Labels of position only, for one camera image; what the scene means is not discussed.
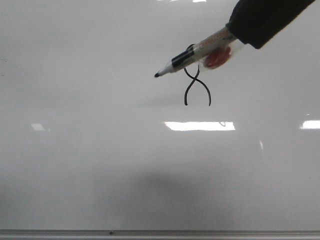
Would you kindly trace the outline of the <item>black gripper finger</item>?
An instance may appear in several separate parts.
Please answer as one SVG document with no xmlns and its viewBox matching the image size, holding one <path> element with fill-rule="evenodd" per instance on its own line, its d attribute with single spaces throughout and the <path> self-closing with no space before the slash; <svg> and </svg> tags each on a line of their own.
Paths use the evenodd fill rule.
<svg viewBox="0 0 320 240">
<path fill-rule="evenodd" d="M 240 0 L 227 28 L 243 44 L 260 49 L 312 3 L 312 0 Z"/>
</svg>

